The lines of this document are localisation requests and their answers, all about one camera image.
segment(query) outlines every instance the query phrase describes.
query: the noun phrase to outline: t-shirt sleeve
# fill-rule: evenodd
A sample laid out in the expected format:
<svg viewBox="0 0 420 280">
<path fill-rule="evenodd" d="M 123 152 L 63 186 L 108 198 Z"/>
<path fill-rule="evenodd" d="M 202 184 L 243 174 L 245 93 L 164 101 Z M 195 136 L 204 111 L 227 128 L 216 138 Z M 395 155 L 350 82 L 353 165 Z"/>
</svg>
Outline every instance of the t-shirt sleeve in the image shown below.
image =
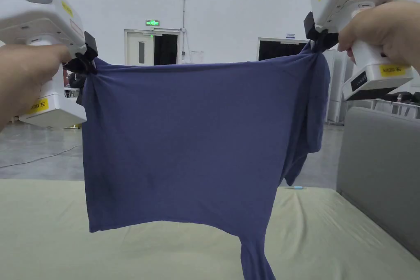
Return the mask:
<svg viewBox="0 0 420 280">
<path fill-rule="evenodd" d="M 300 174 L 308 154 L 318 152 L 321 148 L 330 85 L 330 71 L 322 54 L 318 55 L 313 71 L 298 145 L 293 161 L 284 175 L 289 186 L 293 185 L 296 177 Z"/>
</svg>

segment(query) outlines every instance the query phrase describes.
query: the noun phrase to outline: green exit sign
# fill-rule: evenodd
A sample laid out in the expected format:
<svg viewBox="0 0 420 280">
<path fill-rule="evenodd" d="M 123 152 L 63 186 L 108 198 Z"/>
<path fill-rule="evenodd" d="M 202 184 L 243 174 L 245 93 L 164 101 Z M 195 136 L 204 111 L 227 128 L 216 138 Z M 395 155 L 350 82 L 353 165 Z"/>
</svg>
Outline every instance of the green exit sign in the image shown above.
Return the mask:
<svg viewBox="0 0 420 280">
<path fill-rule="evenodd" d="M 159 20 L 146 20 L 146 25 L 150 27 L 158 27 L 160 25 Z"/>
</svg>

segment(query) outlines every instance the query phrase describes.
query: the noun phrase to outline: gray bed frame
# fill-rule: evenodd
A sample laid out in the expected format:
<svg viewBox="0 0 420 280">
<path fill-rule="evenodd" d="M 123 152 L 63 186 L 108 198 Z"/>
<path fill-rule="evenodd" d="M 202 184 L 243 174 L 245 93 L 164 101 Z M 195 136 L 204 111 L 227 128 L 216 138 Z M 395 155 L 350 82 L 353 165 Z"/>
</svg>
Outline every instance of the gray bed frame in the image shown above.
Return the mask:
<svg viewBox="0 0 420 280">
<path fill-rule="evenodd" d="M 336 190 L 420 259 L 420 120 L 351 108 Z"/>
</svg>

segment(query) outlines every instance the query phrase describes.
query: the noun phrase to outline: gray concrete floor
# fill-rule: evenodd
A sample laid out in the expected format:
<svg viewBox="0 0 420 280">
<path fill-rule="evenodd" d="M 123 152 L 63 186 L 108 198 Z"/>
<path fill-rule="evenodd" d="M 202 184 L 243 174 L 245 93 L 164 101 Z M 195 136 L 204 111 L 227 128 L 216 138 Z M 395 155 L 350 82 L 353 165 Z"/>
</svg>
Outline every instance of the gray concrete floor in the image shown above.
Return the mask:
<svg viewBox="0 0 420 280">
<path fill-rule="evenodd" d="M 308 156 L 295 185 L 335 188 L 342 137 L 343 127 L 325 127 L 321 151 Z M 49 130 L 20 122 L 9 124 L 0 133 L 0 178 L 83 180 L 81 145 L 81 130 Z M 54 157 L 4 168 L 71 148 Z"/>
</svg>

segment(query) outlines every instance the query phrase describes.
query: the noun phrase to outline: navy blue t-shirt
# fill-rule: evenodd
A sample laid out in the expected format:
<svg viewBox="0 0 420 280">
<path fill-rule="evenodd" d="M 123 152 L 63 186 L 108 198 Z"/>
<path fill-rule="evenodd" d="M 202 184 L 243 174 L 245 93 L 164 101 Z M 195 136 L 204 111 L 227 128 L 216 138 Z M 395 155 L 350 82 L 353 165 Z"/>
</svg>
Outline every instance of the navy blue t-shirt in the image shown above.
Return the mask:
<svg viewBox="0 0 420 280">
<path fill-rule="evenodd" d="M 320 53 L 155 67 L 97 59 L 83 104 L 90 231 L 151 221 L 237 235 L 246 280 L 275 279 L 264 238 L 277 187 L 320 149 L 330 74 Z"/>
</svg>

